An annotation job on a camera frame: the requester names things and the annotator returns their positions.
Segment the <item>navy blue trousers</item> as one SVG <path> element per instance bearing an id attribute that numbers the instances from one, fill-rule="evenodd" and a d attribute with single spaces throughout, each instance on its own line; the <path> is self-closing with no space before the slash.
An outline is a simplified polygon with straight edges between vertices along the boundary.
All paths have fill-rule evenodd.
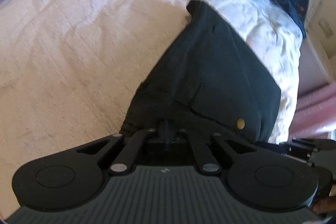
<path id="1" fill-rule="evenodd" d="M 190 23 L 139 85 L 121 131 L 131 136 L 169 123 L 267 141 L 280 109 L 278 84 L 210 5 L 191 0 L 187 10 Z"/>

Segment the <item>patterned white bedspread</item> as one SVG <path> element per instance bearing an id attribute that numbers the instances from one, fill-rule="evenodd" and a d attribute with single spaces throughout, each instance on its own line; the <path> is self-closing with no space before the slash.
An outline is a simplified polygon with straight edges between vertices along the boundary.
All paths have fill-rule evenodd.
<path id="1" fill-rule="evenodd" d="M 281 88 L 270 141 L 288 139 L 300 29 L 270 0 L 204 0 Z M 118 132 L 135 90 L 185 28 L 189 0 L 12 0 L 1 8 L 1 216 L 24 163 Z"/>

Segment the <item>white wall switch socket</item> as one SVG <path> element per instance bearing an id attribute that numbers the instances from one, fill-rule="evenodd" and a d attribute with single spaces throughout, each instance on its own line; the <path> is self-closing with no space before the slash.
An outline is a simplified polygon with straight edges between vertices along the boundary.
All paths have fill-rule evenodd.
<path id="1" fill-rule="evenodd" d="M 325 18 L 321 18 L 318 21 L 318 25 L 320 26 L 322 32 L 324 33 L 327 39 L 331 38 L 334 35 L 333 30 L 331 29 L 329 23 Z"/>

